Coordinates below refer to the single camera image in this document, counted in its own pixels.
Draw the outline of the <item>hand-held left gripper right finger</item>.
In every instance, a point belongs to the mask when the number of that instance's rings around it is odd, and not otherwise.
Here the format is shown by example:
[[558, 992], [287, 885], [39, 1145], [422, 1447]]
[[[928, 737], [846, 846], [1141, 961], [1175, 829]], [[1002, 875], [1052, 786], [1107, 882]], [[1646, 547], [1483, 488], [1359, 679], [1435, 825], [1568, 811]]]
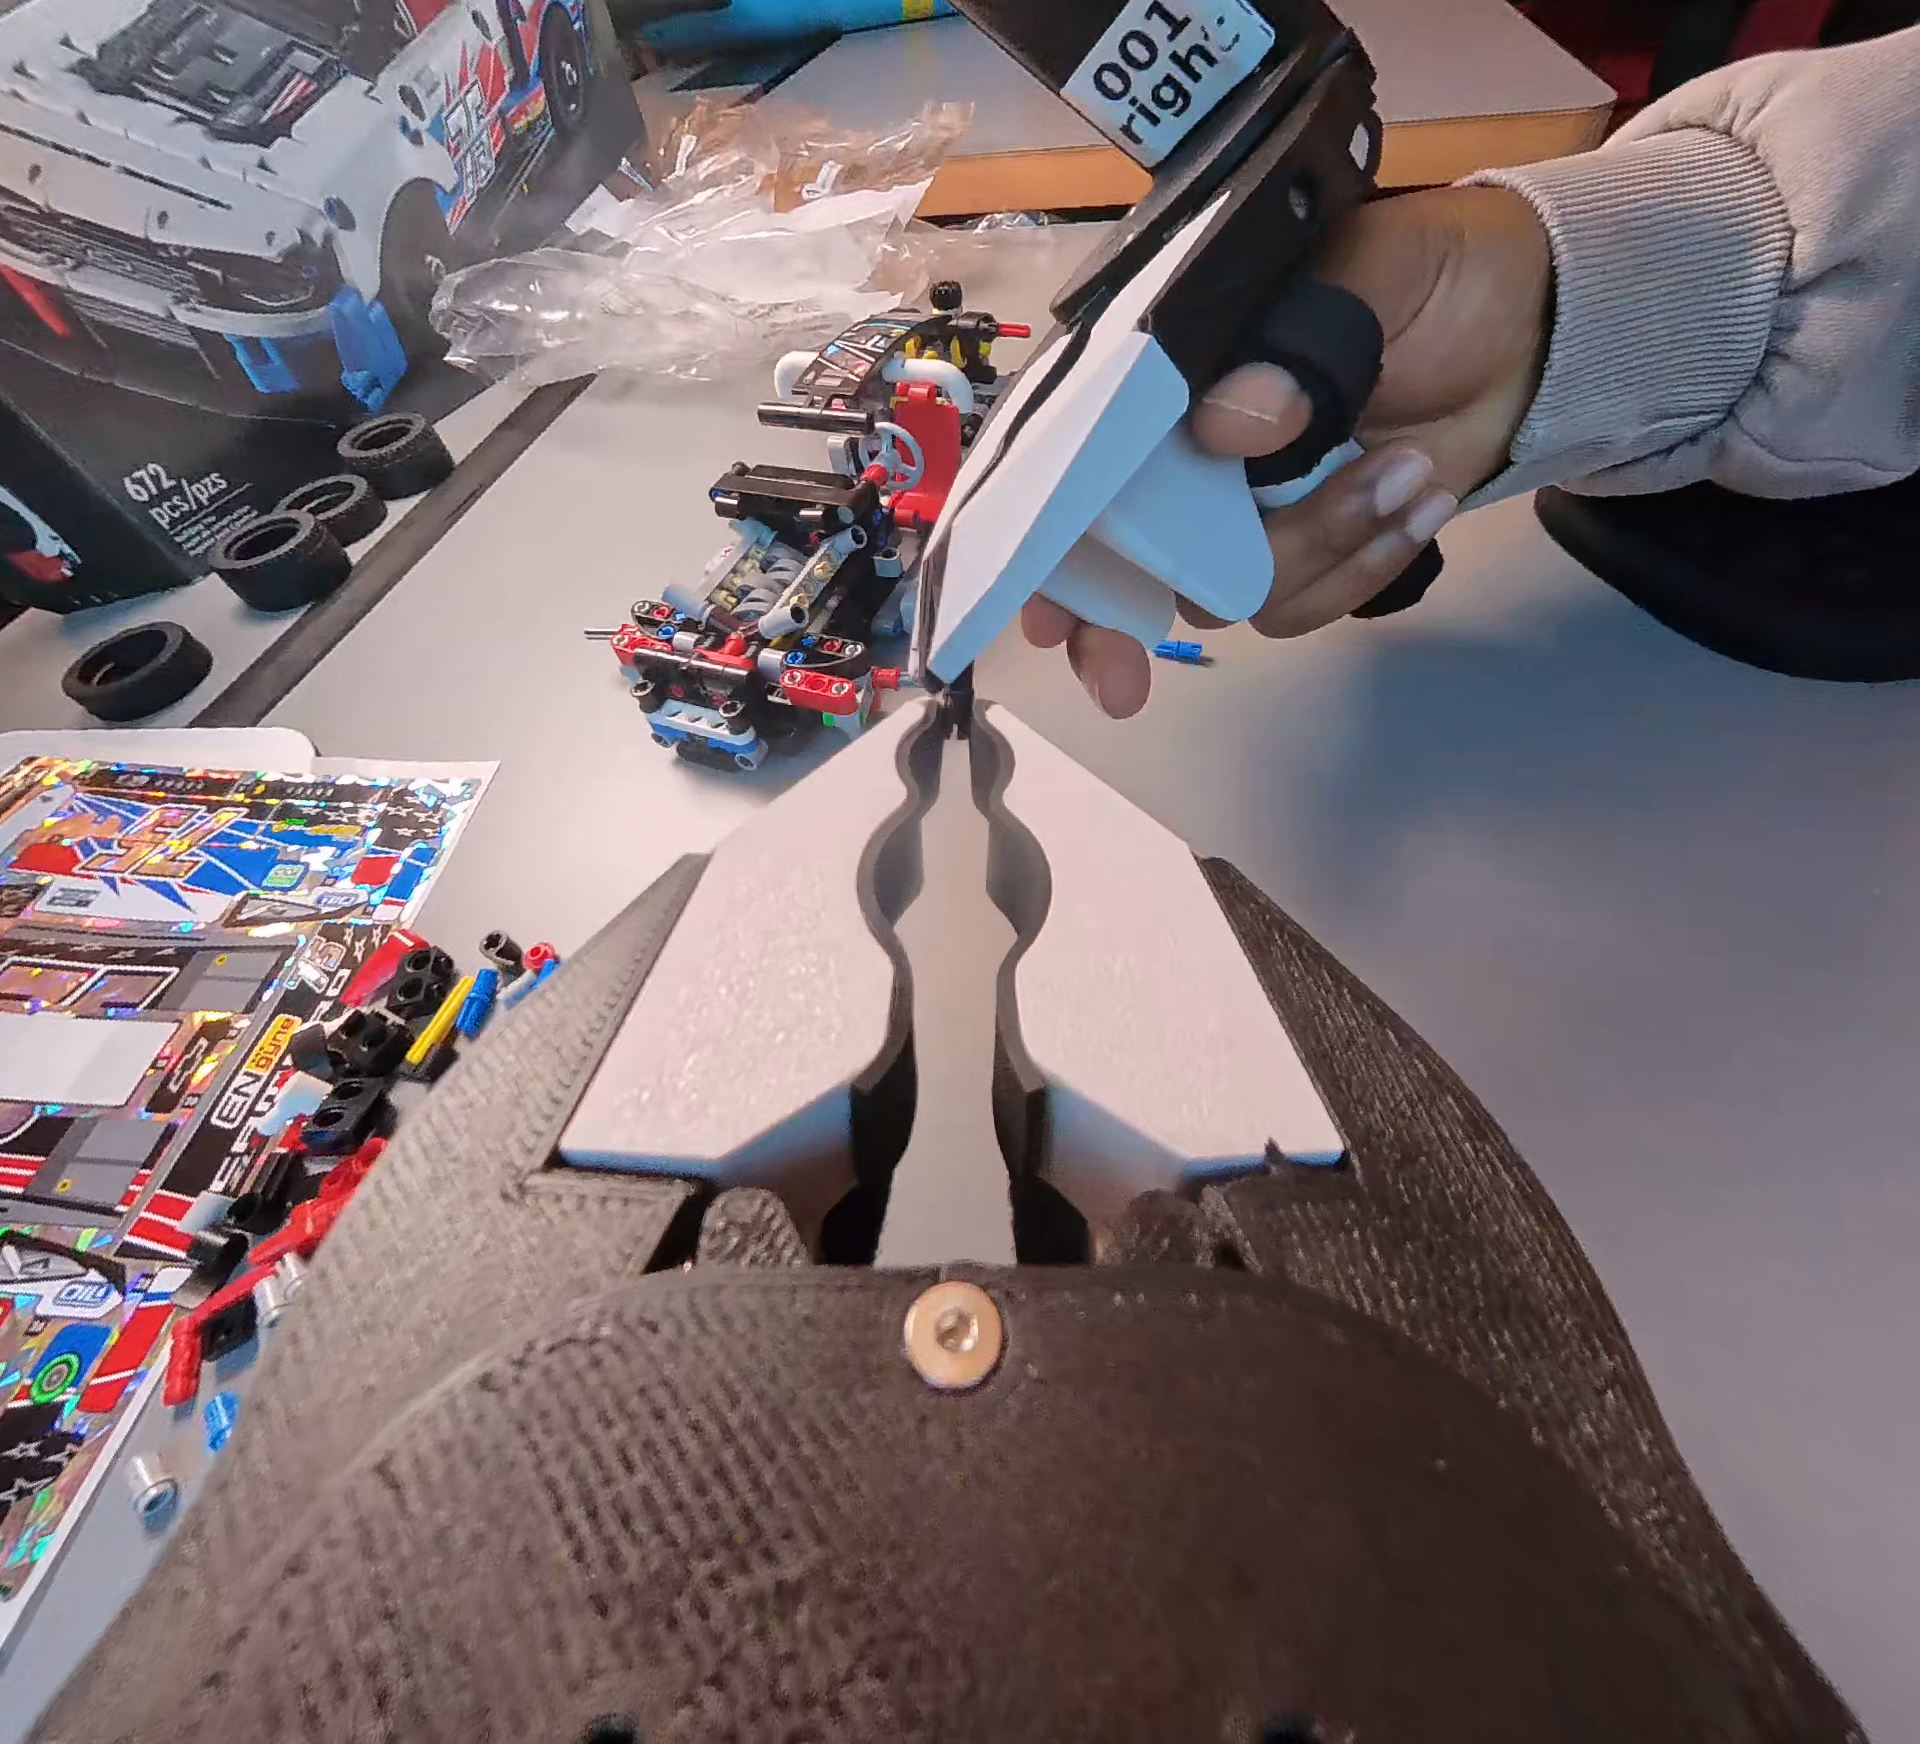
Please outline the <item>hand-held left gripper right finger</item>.
[[997, 704], [971, 712], [1013, 1202], [1112, 1228], [1139, 1195], [1346, 1157], [1199, 857]]

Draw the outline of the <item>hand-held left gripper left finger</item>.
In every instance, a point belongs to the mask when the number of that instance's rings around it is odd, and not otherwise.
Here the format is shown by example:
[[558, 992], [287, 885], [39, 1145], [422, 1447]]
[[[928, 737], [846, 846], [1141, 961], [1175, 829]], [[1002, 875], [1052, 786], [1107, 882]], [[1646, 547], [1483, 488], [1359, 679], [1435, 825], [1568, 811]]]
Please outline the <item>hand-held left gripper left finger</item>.
[[874, 1251], [914, 1128], [914, 980], [940, 705], [920, 697], [707, 859], [560, 1142], [570, 1169], [779, 1195]]

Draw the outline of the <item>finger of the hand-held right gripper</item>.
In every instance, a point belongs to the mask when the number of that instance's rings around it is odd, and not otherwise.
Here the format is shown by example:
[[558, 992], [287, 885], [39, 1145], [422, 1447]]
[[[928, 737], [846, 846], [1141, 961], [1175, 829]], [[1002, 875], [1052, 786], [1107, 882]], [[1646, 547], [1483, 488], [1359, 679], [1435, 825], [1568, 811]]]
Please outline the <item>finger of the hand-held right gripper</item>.
[[920, 562], [915, 665], [971, 665], [1067, 556], [1079, 366], [1081, 334], [1052, 328], [982, 419]]
[[[1041, 585], [1067, 564], [1186, 408], [1186, 381], [1148, 334], [1131, 326], [1081, 332], [1068, 414], [1079, 446], [1056, 506], [1068, 520], [1070, 542]], [[966, 667], [971, 665], [918, 665], [918, 677], [926, 690], [942, 690]]]

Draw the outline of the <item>person's right forearm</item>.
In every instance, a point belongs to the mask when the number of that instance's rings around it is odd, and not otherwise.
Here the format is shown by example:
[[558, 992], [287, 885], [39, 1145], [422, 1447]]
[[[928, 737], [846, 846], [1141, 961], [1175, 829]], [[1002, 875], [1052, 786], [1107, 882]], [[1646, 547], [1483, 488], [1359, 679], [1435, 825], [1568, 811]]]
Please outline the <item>person's right forearm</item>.
[[1697, 77], [1588, 153], [1474, 172], [1551, 253], [1544, 371], [1471, 496], [1761, 500], [1917, 465], [1917, 28]]

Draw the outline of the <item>partly built lego car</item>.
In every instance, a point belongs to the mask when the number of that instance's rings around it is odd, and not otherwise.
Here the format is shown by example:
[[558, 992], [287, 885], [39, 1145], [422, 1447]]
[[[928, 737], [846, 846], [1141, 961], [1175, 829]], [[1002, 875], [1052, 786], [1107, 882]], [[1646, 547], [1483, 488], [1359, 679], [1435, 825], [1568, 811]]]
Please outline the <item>partly built lego car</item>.
[[709, 485], [720, 549], [602, 633], [659, 750], [757, 771], [871, 724], [908, 684], [888, 646], [914, 627], [920, 561], [1005, 388], [996, 343], [1030, 338], [938, 282], [924, 308], [776, 360], [754, 419], [821, 436], [825, 466], [734, 461]]

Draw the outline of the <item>pile of mixed lego pieces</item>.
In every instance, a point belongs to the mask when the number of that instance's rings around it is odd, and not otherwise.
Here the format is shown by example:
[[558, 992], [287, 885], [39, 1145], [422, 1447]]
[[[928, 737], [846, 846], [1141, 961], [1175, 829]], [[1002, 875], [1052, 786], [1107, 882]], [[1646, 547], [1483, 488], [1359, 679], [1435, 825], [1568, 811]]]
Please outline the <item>pile of mixed lego pieces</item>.
[[171, 1297], [156, 1385], [167, 1410], [188, 1415], [204, 1369], [282, 1314], [406, 1099], [448, 1075], [492, 1017], [558, 964], [548, 941], [490, 933], [465, 971], [441, 947], [398, 930], [322, 1015], [274, 1010], [241, 1063], [258, 1093], [238, 1140], [181, 1224], [188, 1271]]

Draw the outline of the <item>black lego tyre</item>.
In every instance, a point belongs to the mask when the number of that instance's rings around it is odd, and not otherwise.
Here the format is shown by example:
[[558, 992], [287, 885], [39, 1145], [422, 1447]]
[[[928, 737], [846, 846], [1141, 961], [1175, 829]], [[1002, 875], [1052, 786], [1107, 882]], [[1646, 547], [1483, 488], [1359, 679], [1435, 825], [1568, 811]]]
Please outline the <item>black lego tyre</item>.
[[448, 443], [424, 414], [366, 419], [338, 436], [336, 457], [348, 475], [366, 480], [388, 503], [417, 499], [455, 468]]

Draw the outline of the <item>black lego box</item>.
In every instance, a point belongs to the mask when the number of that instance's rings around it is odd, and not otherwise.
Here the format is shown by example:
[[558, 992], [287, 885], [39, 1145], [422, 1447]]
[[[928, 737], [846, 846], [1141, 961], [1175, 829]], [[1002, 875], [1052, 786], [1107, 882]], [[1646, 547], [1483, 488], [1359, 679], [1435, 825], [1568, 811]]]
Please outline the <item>black lego box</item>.
[[602, 0], [1, 0], [3, 608], [193, 582], [637, 146]]

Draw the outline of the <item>person's right hand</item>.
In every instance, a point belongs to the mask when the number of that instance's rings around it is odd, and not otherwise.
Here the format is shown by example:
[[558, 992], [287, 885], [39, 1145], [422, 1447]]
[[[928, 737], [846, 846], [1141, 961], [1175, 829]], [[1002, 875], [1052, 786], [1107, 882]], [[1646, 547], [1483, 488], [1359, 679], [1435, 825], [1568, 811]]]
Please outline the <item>person's right hand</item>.
[[1379, 320], [1359, 461], [1265, 517], [1270, 589], [1250, 627], [1297, 640], [1381, 597], [1460, 503], [1505, 468], [1551, 338], [1548, 236], [1500, 185], [1385, 197], [1331, 237], [1319, 274]]

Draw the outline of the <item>clear plastic bag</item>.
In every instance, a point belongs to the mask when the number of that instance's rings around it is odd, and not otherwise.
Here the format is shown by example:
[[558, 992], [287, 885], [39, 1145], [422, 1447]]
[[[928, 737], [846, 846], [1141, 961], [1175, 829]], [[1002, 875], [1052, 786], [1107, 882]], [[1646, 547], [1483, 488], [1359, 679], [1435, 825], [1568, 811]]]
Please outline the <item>clear plastic bag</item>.
[[914, 222], [969, 128], [971, 102], [856, 127], [698, 97], [637, 196], [599, 189], [549, 244], [448, 275], [428, 326], [450, 364], [492, 379], [753, 369], [922, 295]]

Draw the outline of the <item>colourful sticker sheet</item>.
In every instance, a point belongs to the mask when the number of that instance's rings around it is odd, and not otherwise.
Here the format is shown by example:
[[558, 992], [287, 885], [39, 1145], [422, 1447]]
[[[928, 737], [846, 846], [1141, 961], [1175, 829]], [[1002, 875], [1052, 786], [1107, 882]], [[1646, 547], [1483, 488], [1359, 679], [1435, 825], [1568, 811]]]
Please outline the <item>colourful sticker sheet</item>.
[[424, 938], [494, 771], [1, 778], [3, 1645], [160, 1405], [181, 1224], [258, 1093], [241, 1063]]

